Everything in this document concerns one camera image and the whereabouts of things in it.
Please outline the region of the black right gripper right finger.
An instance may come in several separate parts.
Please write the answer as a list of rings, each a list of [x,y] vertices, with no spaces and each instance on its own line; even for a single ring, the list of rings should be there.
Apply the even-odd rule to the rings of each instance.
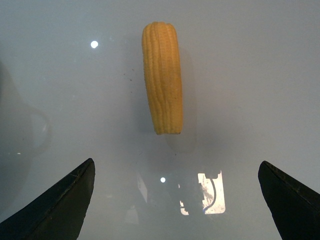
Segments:
[[[320,194],[273,164],[263,161],[258,180],[283,240],[320,238]]]

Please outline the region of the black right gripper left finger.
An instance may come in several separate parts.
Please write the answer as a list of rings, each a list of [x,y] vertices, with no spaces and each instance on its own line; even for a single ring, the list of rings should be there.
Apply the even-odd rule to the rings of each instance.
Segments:
[[[89,158],[27,206],[1,222],[2,240],[76,240],[95,182]]]

